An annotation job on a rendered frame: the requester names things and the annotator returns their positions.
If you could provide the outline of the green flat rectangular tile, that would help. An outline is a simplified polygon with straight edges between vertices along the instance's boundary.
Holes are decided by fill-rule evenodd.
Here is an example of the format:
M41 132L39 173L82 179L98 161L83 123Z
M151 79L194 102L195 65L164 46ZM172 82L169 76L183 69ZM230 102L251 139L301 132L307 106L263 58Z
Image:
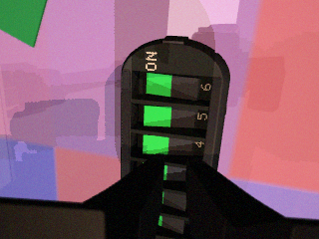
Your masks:
M48 0L0 0L0 29L35 48Z

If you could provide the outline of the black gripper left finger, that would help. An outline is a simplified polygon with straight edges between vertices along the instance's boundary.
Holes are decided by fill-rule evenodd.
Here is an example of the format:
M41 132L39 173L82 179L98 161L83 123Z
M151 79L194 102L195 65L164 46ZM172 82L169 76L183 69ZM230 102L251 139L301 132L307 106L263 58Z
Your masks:
M84 202L1 197L0 239L156 239L165 155Z

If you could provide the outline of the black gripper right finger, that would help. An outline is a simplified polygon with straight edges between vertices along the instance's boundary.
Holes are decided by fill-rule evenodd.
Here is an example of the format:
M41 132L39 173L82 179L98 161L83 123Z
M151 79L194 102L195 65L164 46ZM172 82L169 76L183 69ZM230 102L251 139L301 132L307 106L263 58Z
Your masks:
M192 239L319 239L319 219L283 216L197 156L185 187Z

